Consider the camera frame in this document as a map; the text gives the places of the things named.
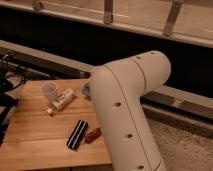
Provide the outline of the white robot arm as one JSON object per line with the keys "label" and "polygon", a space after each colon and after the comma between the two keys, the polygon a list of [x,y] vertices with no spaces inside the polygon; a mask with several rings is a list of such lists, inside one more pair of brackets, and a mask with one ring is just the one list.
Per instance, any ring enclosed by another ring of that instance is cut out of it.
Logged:
{"label": "white robot arm", "polygon": [[171,64],[149,51],[94,68],[90,96],[114,171],[167,171],[140,104],[140,97],[161,87]]}

